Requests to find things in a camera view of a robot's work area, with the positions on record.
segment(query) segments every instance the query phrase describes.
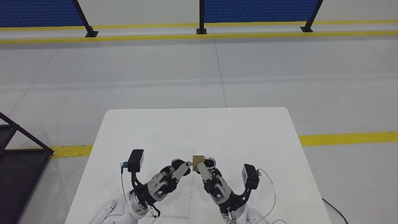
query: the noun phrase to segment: yellow stripe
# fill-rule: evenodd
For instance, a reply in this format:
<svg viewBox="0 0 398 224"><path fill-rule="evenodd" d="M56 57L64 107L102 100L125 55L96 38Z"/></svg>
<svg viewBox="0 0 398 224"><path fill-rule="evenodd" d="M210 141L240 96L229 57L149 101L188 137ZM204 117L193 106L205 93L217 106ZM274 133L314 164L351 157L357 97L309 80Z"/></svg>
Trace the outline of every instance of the yellow stripe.
<svg viewBox="0 0 398 224"><path fill-rule="evenodd" d="M217 26L290 26L304 25L304 21L300 22L216 22L205 24L206 27ZM349 21L315 21L317 25L333 25L333 24L398 24L398 20L349 20ZM187 22L179 24L125 24L113 26L93 26L94 29L143 29L143 28L178 28L178 27L198 27L197 22ZM85 30L83 26L61 26L61 27L3 27L0 31L42 31L42 30Z"/></svg>
<svg viewBox="0 0 398 224"><path fill-rule="evenodd" d="M253 33L219 33L219 34L172 34L172 35L115 35L86 37L56 37L41 39L3 39L0 44L48 44L62 42L107 42L127 40L186 40L186 39L247 39L247 38L278 38L278 37L338 37L366 35L398 35L398 30L366 30L366 31L333 31L333 32L253 32Z"/></svg>
<svg viewBox="0 0 398 224"><path fill-rule="evenodd" d="M63 157L88 157L90 156L91 150L93 149L93 145L86 146L57 146L52 147L52 149L56 152L53 156L54 158L63 158Z"/></svg>
<svg viewBox="0 0 398 224"><path fill-rule="evenodd" d="M299 136L302 146L335 146L339 144L366 144L382 142L398 142L398 132L385 133L346 133ZM88 157L93 145L58 146L52 149L57 153L54 158Z"/></svg>
<svg viewBox="0 0 398 224"><path fill-rule="evenodd" d="M300 136L299 138L302 146L334 146L337 144L398 142L398 132L327 134Z"/></svg>

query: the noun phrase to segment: gray floor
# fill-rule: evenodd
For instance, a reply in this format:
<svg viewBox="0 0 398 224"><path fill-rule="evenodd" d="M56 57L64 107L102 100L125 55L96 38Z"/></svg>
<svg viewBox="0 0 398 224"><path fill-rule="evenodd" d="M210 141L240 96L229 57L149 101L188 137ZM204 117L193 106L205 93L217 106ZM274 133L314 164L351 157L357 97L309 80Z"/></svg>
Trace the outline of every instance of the gray floor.
<svg viewBox="0 0 398 224"><path fill-rule="evenodd" d="M398 130L397 39L0 47L0 110L51 146L93 144L118 108L284 106L298 134ZM306 147L350 223L395 223L398 144ZM31 147L19 137L12 146ZM21 223L63 223L86 158L54 159ZM333 223L342 223L330 212Z"/></svg>

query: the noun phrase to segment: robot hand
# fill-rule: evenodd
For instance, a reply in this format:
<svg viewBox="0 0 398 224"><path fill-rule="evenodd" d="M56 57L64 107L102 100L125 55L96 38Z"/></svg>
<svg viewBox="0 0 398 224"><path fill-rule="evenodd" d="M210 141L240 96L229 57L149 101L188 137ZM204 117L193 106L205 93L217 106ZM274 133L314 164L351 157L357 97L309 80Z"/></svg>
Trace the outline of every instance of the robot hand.
<svg viewBox="0 0 398 224"><path fill-rule="evenodd" d="M171 166L164 167L148 183L142 184L136 174L141 170L143 152L133 150L129 160L121 164L122 172L127 168L131 173L133 190L107 201L90 224L136 224L150 210L157 212L157 215L152 214L155 218L160 216L160 211L154 204L162 201L177 188L180 179L190 173L192 163L175 159Z"/></svg>
<svg viewBox="0 0 398 224"><path fill-rule="evenodd" d="M198 171L203 179L205 190L216 203L226 223L248 224L257 223L262 217L260 213L249 208L251 190L257 189L259 173L252 165L245 164L242 171L245 190L242 195L236 195L224 180L216 167L207 168L203 162L197 164Z"/></svg>

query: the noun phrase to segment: white cable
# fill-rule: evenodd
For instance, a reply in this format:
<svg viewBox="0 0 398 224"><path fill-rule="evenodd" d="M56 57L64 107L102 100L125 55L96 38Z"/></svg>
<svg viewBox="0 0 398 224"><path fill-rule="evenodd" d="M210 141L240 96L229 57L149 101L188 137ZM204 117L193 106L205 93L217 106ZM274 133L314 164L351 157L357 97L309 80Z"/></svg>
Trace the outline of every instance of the white cable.
<svg viewBox="0 0 398 224"><path fill-rule="evenodd" d="M284 220L281 220L281 219L275 220L275 221L272 222L271 224L274 224L275 222L283 222L283 223L287 224L287 222L285 222Z"/></svg>
<svg viewBox="0 0 398 224"><path fill-rule="evenodd" d="M264 215L260 220L258 220L258 221L255 222L254 224L257 224L257 223L263 221L265 218L267 218L267 216L274 210L275 205L276 205L276 191L275 191L275 187L274 187L274 182L272 181L272 179L271 179L271 177L268 175L268 173L265 172L265 170L263 170L263 169L259 169L259 170L261 170L265 175L267 175L269 181L271 182L272 189L273 189L273 191L274 191L274 204L272 205L271 210L269 210L268 213L267 213L266 215ZM276 220L276 221L272 222L272 224L274 224L275 222L284 222L285 224L287 224L284 220Z"/></svg>
<svg viewBox="0 0 398 224"><path fill-rule="evenodd" d="M121 179L122 179L122 190L123 190L124 200L126 201L126 204L128 204L127 203L127 198L126 198L126 193L124 192L123 173L121 173L120 176L121 176Z"/></svg>

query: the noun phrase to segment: white wall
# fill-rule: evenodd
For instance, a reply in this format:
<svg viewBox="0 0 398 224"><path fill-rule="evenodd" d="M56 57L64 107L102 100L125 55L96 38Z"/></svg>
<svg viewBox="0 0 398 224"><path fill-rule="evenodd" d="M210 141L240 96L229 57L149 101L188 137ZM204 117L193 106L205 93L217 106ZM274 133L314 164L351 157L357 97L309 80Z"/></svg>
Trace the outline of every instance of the white wall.
<svg viewBox="0 0 398 224"><path fill-rule="evenodd" d="M79 0L93 26L198 22L199 0ZM318 21L398 19L398 0L324 0Z"/></svg>
<svg viewBox="0 0 398 224"><path fill-rule="evenodd" d="M398 19L398 0L324 0L317 20Z"/></svg>

